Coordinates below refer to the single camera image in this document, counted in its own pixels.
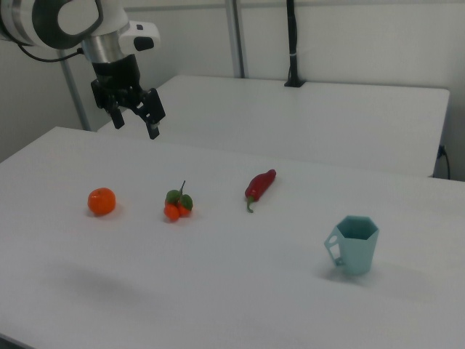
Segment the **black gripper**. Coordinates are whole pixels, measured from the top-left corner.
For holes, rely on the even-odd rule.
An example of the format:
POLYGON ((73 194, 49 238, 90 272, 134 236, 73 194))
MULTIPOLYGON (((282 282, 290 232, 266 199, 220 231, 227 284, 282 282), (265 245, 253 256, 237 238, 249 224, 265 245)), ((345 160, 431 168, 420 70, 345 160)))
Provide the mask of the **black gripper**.
POLYGON ((129 108, 145 123, 151 140, 160 134, 159 124, 166 116, 156 89, 140 86, 140 70, 135 55, 112 63, 93 63, 96 79, 91 83, 98 108, 108 110, 116 129, 124 126, 119 106, 129 108))

